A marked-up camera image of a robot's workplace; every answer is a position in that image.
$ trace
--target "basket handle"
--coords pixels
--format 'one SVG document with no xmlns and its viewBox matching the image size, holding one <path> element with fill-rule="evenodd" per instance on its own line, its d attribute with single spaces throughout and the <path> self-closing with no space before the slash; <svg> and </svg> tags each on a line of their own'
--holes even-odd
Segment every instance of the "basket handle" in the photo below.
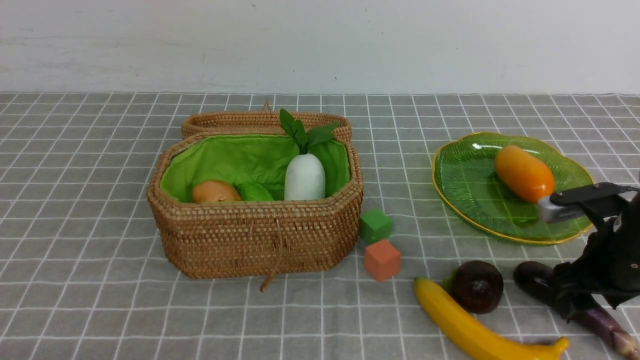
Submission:
<svg viewBox="0 0 640 360">
<path fill-rule="evenodd" d="M 280 262 L 282 260 L 282 253 L 284 252 L 284 247 L 285 247 L 284 238 L 282 237 L 282 232 L 280 231 L 280 222 L 278 221 L 278 219 L 276 219 L 276 226 L 278 227 L 278 236 L 280 237 L 280 243 L 279 243 L 280 251 L 278 252 L 278 257 L 276 258 L 276 262 L 275 264 L 273 264 L 273 268 L 271 268 L 269 275 L 262 282 L 262 285 L 260 285 L 261 293 L 264 293 L 264 290 L 266 290 L 267 286 L 269 286 L 269 284 L 271 284 L 271 281 L 273 281 L 273 277 L 275 276 L 276 270 L 278 270 L 278 267 L 280 266 Z"/>
<path fill-rule="evenodd" d="M 273 113 L 273 110 L 271 109 L 271 106 L 269 105 L 269 98 L 267 98 L 266 101 L 264 102 L 264 105 L 262 106 L 262 110 L 263 111 L 269 110 L 270 113 Z"/>
</svg>

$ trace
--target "yellow banana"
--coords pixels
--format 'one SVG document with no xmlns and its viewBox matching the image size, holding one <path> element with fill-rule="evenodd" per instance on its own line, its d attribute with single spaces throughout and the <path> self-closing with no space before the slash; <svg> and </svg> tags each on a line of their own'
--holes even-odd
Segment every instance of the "yellow banana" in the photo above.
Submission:
<svg viewBox="0 0 640 360">
<path fill-rule="evenodd" d="M 528 345 L 495 334 L 466 312 L 437 283 L 416 277 L 413 289 L 418 303 L 442 332 L 475 360 L 558 360 L 569 347 L 560 337 L 553 345 Z"/>
</svg>

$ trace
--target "white wall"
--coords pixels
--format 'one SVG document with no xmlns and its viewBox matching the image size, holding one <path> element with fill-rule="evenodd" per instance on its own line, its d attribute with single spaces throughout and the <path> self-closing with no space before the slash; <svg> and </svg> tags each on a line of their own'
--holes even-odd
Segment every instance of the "white wall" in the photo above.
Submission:
<svg viewBox="0 0 640 360">
<path fill-rule="evenodd" d="M 638 0 L 0 0 L 0 91 L 640 93 Z"/>
</svg>

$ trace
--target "radish leaf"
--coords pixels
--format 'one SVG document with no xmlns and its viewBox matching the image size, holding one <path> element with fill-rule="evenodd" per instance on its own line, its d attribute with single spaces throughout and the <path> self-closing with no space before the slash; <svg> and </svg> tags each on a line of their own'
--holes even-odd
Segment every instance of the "radish leaf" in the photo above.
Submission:
<svg viewBox="0 0 640 360">
<path fill-rule="evenodd" d="M 327 142 L 333 139 L 333 130 L 335 130 L 340 122 L 332 122 L 331 124 L 314 127 L 307 133 L 307 147 L 321 142 Z"/>
<path fill-rule="evenodd" d="M 285 109 L 280 109 L 280 127 L 298 146 L 300 154 L 307 153 L 307 134 L 302 121 L 294 119 L 293 116 Z"/>
</svg>

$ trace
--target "green plate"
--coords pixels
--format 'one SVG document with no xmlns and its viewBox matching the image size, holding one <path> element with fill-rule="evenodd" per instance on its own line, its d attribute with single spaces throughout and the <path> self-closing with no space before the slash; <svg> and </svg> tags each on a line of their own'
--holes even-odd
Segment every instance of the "green plate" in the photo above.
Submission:
<svg viewBox="0 0 640 360">
<path fill-rule="evenodd" d="M 554 175 L 556 191 L 593 184 L 587 170 L 540 140 L 474 133 L 436 152 L 432 178 L 440 198 L 470 224 L 520 243 L 553 245 L 588 230 L 591 222 L 586 217 L 558 224 L 539 221 L 538 206 L 520 199 L 500 181 L 493 159 L 509 144 L 544 161 Z"/>
</svg>

